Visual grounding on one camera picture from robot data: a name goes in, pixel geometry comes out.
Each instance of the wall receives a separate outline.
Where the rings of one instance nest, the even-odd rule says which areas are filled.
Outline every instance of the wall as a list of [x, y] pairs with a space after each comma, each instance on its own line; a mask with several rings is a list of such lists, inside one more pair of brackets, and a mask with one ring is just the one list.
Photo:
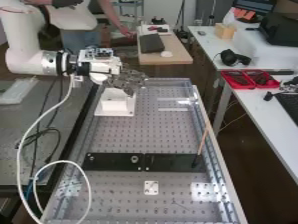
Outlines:
[[274, 11], [283, 13], [298, 13], [298, 4], [290, 0], [278, 0]]
[[[173, 26], [178, 18], [182, 0], [144, 0], [145, 1], [145, 20], [149, 22], [154, 16], [165, 18], [166, 22]], [[215, 0], [215, 22], [221, 22], [222, 18], [231, 7], [233, 0]], [[205, 24], [211, 12], [213, 0], [199, 0], [198, 15], [203, 15]], [[133, 9], [125, 9], [124, 13], [133, 14]], [[185, 1], [185, 28], [193, 25], [195, 16], [195, 0]]]
[[7, 42], [7, 36], [3, 30], [3, 24], [0, 22], [0, 45], [4, 44]]

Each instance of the desk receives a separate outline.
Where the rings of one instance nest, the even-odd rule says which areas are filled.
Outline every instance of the desk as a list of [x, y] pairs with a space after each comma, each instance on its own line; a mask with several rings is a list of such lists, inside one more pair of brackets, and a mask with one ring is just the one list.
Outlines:
[[[274, 76], [274, 78], [279, 81], [286, 81], [293, 79], [293, 76]], [[218, 134], [233, 93], [298, 184], [298, 126], [282, 108], [277, 98], [273, 97], [269, 102], [263, 100], [267, 91], [273, 93], [279, 92], [279, 90], [269, 89], [235, 90], [225, 82], [213, 129], [215, 134]]]
[[[19, 105], [1, 105], [0, 106], [0, 193], [13, 193], [16, 192], [16, 188], [12, 186], [16, 185], [16, 148], [15, 145], [20, 141], [21, 136], [37, 119], [37, 115], [40, 112], [40, 108], [44, 101], [44, 96], [48, 91], [49, 85], [52, 83], [52, 79], [39, 80], [39, 83], [28, 93], [24, 98], [21, 104]], [[9, 88], [12, 82], [1, 81], [0, 87], [3, 89]], [[64, 80], [64, 94], [66, 92], [69, 85], [69, 80]], [[53, 90], [49, 95], [48, 104], [45, 105], [45, 110], [52, 107], [58, 100], [58, 81], [53, 87]], [[84, 108], [84, 103], [88, 99], [88, 95], [90, 92], [90, 82], [85, 82], [81, 88], [73, 89], [70, 99], [65, 103], [65, 105], [60, 108], [57, 117], [53, 121], [53, 127], [56, 127], [61, 132], [61, 142], [58, 149], [54, 153], [52, 160], [57, 160], [62, 154], [64, 147], [68, 142], [68, 138], [70, 136], [72, 130], [74, 128], [76, 121], [78, 119], [78, 115], [81, 114], [81, 110]], [[45, 117], [41, 122], [41, 128], [49, 121], [50, 116]], [[44, 158], [53, 151], [53, 147], [57, 141], [56, 135], [45, 135], [39, 141], [39, 152], [36, 159], [36, 168], [44, 165]], [[29, 180], [29, 172], [31, 172], [31, 162], [32, 162], [32, 153], [33, 153], [33, 144], [23, 149], [23, 174], [21, 181], [23, 184], [28, 184]], [[52, 172], [40, 183], [40, 185], [46, 186], [49, 179], [52, 177]]]
[[162, 43], [165, 45], [165, 51], [170, 51], [173, 53], [173, 57], [164, 58], [161, 57], [161, 53], [150, 53], [142, 54], [140, 41], [138, 41], [138, 61], [140, 65], [184, 65], [193, 64], [193, 58], [189, 55], [181, 41], [177, 36], [161, 36]]
[[[198, 31], [203, 31], [206, 33], [205, 36], [199, 36], [198, 35]], [[289, 70], [287, 67], [285, 67], [285, 65], [279, 65], [275, 62], [269, 65], [255, 65], [253, 62], [250, 63], [249, 66], [245, 66], [242, 64], [238, 64], [234, 67], [226, 66], [222, 61], [221, 61], [221, 57], [219, 55], [215, 57], [215, 55], [218, 53], [221, 53], [223, 50], [226, 49], [231, 49], [235, 53], [242, 54], [238, 49], [234, 47], [233, 45], [233, 41], [231, 40], [225, 40], [225, 39], [219, 39], [215, 34], [214, 34], [214, 27], [213, 26], [189, 26], [189, 32], [191, 34], [191, 36], [194, 37], [195, 41], [198, 42], [209, 60], [211, 61], [214, 68], [215, 68], [215, 76], [214, 76], [214, 83], [215, 80], [218, 80], [219, 77], [219, 72], [225, 69], [261, 69], [261, 70], [266, 70], [266, 71], [281, 71], [281, 70]], [[217, 91], [217, 86], [214, 85], [213, 88], [213, 94], [211, 97], [209, 99], [207, 105], [206, 105], [206, 110], [207, 110], [207, 114], [210, 114], [211, 112], [211, 106], [214, 104], [214, 99], [215, 99], [215, 91]]]

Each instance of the monitor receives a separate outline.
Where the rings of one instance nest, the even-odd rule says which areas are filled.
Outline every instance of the monitor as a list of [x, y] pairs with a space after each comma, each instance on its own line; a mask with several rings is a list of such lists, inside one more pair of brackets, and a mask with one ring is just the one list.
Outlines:
[[266, 15], [273, 11], [277, 0], [234, 0], [233, 6], [241, 9], [255, 11], [258, 15]]

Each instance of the black case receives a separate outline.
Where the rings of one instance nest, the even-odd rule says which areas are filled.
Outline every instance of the black case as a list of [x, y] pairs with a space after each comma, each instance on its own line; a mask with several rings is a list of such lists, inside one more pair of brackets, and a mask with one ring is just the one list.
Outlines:
[[259, 31], [273, 45], [298, 47], [298, 14], [269, 13]]
[[162, 52], [165, 50], [165, 45], [157, 33], [141, 36], [140, 45], [144, 54]]

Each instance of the red tray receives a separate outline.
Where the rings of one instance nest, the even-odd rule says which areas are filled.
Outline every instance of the red tray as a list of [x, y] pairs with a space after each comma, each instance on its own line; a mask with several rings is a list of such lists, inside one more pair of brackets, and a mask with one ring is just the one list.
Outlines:
[[259, 89], [274, 89], [279, 88], [279, 82], [271, 77], [271, 75], [262, 70], [245, 70], [243, 73], [253, 80], [255, 87]]
[[249, 76], [238, 70], [225, 70], [221, 75], [233, 89], [254, 89], [255, 83]]

